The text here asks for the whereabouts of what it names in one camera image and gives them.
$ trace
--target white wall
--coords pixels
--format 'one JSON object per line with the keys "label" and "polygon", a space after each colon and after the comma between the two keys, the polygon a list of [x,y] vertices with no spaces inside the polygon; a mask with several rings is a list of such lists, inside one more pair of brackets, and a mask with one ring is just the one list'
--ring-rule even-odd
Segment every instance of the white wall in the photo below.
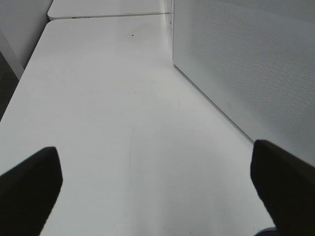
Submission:
{"label": "white wall", "polygon": [[48,23],[52,0],[0,0],[0,30],[25,66]]}

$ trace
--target white table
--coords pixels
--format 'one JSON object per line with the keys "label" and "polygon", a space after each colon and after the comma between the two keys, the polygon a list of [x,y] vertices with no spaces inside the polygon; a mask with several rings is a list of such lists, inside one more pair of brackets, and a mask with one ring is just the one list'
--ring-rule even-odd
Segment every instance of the white table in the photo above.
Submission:
{"label": "white table", "polygon": [[50,22],[0,123],[0,173],[56,146],[42,235],[252,236],[249,141],[174,66],[165,15]]}
{"label": "white table", "polygon": [[49,19],[165,14],[170,0],[54,0]]}

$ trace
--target black object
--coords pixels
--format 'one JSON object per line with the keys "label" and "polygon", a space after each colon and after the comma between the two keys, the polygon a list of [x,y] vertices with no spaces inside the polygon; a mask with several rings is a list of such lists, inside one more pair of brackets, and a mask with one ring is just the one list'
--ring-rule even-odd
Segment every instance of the black object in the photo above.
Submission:
{"label": "black object", "polygon": [[279,236],[277,228],[268,228],[260,231],[255,236]]}
{"label": "black object", "polygon": [[9,63],[0,52],[0,120],[19,83]]}
{"label": "black object", "polygon": [[0,176],[0,235],[39,235],[62,182],[55,147],[40,150]]}
{"label": "black object", "polygon": [[314,167],[269,141],[257,140],[251,178],[279,235],[315,236]]}

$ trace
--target perforated panel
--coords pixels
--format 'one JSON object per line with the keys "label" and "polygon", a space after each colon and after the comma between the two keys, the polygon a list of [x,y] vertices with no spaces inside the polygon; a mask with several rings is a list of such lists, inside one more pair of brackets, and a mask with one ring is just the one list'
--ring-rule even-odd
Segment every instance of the perforated panel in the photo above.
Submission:
{"label": "perforated panel", "polygon": [[[237,2],[242,5],[176,0],[174,62],[253,139],[271,140],[315,164],[311,2],[295,15],[286,5],[292,1]],[[278,4],[291,11],[275,14]],[[307,17],[299,17],[303,12]]]}

